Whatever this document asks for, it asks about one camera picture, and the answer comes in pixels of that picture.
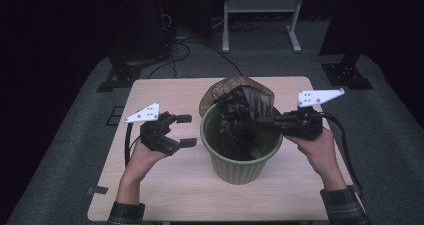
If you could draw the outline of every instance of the white bracket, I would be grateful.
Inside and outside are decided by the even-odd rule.
[[[339,90],[300,90],[299,91],[299,107],[309,107],[313,105],[323,104],[345,93],[343,88]]]
[[[124,119],[126,123],[142,122],[142,121],[157,121],[159,119],[159,102],[141,109],[133,115]]]

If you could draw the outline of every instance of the light wood tabletop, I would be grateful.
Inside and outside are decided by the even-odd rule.
[[[193,148],[180,149],[158,162],[141,182],[140,202],[146,204],[145,221],[289,221],[326,220],[319,191],[320,177],[297,146],[283,139],[279,151],[268,160],[259,177],[245,185],[232,185],[215,173],[209,152],[200,138],[199,102],[205,92],[223,78],[137,80],[131,89],[122,118],[159,101],[161,112],[190,114],[191,123],[172,124],[168,137],[197,138]],[[252,77],[275,94],[280,112],[297,109],[299,90],[312,90],[306,77]],[[134,124],[131,141],[138,136]],[[127,124],[118,125],[98,186],[88,210],[92,221],[107,220],[124,171],[124,140]],[[342,174],[352,184],[340,152]]]

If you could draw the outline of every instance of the shirt cuff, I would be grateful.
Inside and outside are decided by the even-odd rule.
[[[338,191],[321,190],[328,219],[334,224],[367,224],[365,211],[351,186]]]
[[[146,205],[123,204],[114,202],[109,215],[108,224],[141,224]]]

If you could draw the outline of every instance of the trash bag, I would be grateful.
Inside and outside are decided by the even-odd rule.
[[[255,121],[279,114],[273,107],[274,93],[262,84],[244,76],[229,77],[212,85],[203,96],[200,116],[213,104],[221,115],[220,155],[238,161],[254,160],[255,136],[266,129]]]

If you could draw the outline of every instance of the ribbed plastic bin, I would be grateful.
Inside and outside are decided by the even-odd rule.
[[[237,161],[221,156],[216,152],[220,141],[220,113],[216,105],[211,106],[203,115],[200,125],[200,136],[209,151],[216,174],[225,182],[242,185],[254,181],[262,171],[265,163],[277,153],[281,146],[283,136],[276,129],[261,130],[256,134],[260,146],[251,155],[251,161]]]

